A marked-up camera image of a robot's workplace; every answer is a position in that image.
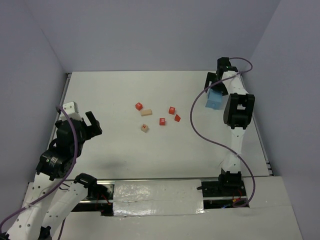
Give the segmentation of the light blue plastic box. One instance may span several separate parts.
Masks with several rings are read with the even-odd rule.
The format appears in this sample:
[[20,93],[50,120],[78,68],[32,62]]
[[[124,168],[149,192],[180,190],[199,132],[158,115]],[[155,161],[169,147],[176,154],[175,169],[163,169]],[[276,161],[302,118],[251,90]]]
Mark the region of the light blue plastic box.
[[207,94],[206,108],[219,110],[223,101],[223,94],[219,91],[210,89]]

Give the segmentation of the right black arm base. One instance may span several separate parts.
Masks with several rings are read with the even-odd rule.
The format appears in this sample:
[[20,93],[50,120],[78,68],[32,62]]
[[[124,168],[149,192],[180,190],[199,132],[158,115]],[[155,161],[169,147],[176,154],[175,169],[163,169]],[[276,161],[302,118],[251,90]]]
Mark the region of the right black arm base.
[[247,193],[240,171],[231,173],[221,170],[217,180],[202,181],[197,190],[202,192],[203,207],[229,209],[247,204]]

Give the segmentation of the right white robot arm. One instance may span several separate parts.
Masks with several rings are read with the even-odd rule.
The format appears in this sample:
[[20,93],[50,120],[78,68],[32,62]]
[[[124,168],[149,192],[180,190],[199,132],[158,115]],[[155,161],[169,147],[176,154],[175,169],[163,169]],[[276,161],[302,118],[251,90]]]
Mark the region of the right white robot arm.
[[233,66],[229,57],[217,60],[216,72],[208,72],[205,88],[206,107],[223,111],[223,123],[230,128],[231,153],[222,161],[218,177],[218,189],[237,190],[241,187],[241,151],[243,138],[253,116],[255,96],[249,94],[241,81],[240,72]]

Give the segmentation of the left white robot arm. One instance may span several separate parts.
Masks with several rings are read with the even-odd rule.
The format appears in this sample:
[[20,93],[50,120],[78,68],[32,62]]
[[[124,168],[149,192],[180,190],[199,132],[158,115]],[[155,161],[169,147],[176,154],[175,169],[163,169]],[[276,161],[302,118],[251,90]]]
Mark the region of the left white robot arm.
[[56,192],[73,170],[84,143],[103,132],[90,111],[86,112],[90,125],[76,111],[67,113],[63,109],[59,113],[65,119],[55,123],[56,138],[40,156],[24,206],[11,214],[16,220],[8,231],[0,233],[2,240],[50,240],[56,232],[62,232],[67,216],[82,200],[112,199],[110,188],[98,184],[95,177],[81,173],[62,197],[52,203]]

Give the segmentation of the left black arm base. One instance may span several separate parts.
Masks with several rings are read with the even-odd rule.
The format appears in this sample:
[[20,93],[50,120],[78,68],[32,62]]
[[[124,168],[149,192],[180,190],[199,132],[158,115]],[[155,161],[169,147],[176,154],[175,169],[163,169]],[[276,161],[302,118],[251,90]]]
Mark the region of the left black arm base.
[[72,212],[99,212],[105,217],[112,217],[114,215],[114,184],[98,183],[95,177],[86,173],[79,174],[73,182],[84,185],[87,193],[85,198],[74,207]]

